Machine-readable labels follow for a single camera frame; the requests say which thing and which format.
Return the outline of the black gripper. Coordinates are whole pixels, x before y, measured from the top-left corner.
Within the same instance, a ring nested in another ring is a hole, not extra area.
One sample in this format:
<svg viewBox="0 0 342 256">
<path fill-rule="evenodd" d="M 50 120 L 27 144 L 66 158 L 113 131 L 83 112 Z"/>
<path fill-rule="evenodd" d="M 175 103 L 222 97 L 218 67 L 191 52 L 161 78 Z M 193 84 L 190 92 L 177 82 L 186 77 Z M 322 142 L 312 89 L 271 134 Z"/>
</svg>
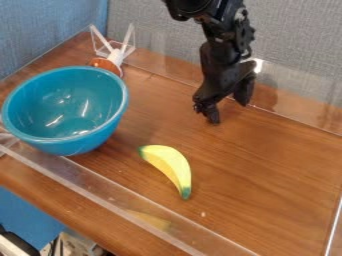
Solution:
<svg viewBox="0 0 342 256">
<path fill-rule="evenodd" d="M 255 86 L 254 60 L 233 65 L 202 64 L 203 82 L 194 96 L 194 110 L 203 113 L 207 121 L 217 125 L 221 116 L 217 104 L 229 95 L 246 107 L 251 101 Z"/>
</svg>

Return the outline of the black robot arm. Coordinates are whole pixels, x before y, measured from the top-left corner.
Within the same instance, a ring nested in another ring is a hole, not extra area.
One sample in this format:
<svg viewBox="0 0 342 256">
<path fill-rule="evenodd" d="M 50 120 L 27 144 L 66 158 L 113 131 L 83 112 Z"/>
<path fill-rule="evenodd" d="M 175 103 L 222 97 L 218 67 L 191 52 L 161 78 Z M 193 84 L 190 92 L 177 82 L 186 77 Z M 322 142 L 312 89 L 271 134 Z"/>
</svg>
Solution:
<svg viewBox="0 0 342 256">
<path fill-rule="evenodd" d="M 255 28 L 250 25 L 243 0 L 162 0 L 177 21 L 193 19 L 203 29 L 206 42 L 199 48 L 203 82 L 193 96 L 194 110 L 213 124 L 221 123 L 217 104 L 233 95 L 250 103 L 257 72 L 251 57 Z"/>
</svg>

